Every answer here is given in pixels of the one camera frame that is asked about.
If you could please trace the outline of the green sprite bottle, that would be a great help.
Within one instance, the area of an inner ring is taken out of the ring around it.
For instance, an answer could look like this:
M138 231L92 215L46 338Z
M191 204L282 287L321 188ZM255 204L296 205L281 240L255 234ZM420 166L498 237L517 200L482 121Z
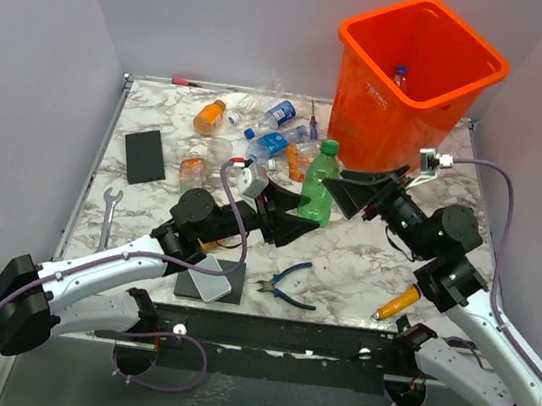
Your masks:
M337 154L339 143L325 139L321 142L320 152L308 166L302 187L302 198L297 212L300 217L316 221L325 227L331 218L333 198L323 184L325 178L336 179L339 175Z

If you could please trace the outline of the large crushed orange bottle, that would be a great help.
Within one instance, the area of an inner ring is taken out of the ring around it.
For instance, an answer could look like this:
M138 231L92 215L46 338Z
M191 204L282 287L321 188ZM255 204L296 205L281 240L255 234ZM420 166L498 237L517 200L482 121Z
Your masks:
M288 175L292 181L304 182L310 164L320 153L319 145L320 143L315 140L288 145L286 161Z

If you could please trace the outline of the blue pepsi bottle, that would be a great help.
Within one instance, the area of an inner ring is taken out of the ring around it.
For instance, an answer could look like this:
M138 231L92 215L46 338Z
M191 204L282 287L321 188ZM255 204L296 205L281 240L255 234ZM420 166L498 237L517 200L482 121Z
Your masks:
M394 71L394 84L401 90L404 94L408 93L408 69L405 65L399 65Z

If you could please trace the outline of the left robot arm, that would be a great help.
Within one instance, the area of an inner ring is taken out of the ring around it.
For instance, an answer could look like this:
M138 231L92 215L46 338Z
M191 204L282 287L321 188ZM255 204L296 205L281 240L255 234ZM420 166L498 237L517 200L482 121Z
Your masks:
M301 196L276 184L252 203L228 201L219 206L210 192L193 188L171 208L169 221L129 244L64 262L36 263L27 254L11 259L0 273L0 353L14 356L43 345L61 325L60 311L116 286L185 271L221 278L240 268L206 265L206 243L233 236L245 242L258 230L280 248L319 227L293 215Z

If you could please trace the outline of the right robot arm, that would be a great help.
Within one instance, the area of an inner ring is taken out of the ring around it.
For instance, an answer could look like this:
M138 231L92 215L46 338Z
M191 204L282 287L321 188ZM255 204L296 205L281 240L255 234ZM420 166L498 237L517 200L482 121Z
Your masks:
M345 170L323 184L345 217L380 217L422 261L414 274L421 295L475 342L492 369L459 361L424 324L401 333L391 365L406 375L421 369L473 406L542 406L542 359L495 308L486 280L467 258L483 242L474 211L453 204L425 215L407 191L405 173Z

